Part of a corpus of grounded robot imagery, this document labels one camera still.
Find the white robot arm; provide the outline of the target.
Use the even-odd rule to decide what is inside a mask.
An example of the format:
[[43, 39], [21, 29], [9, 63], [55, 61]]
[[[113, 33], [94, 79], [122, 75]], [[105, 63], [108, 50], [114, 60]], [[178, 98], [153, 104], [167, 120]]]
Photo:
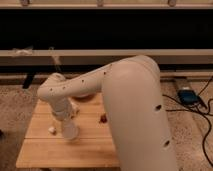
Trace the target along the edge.
[[150, 57], [121, 59], [66, 79], [51, 74], [37, 96], [60, 121], [70, 116], [71, 97], [100, 92], [121, 171], [178, 171], [160, 69]]

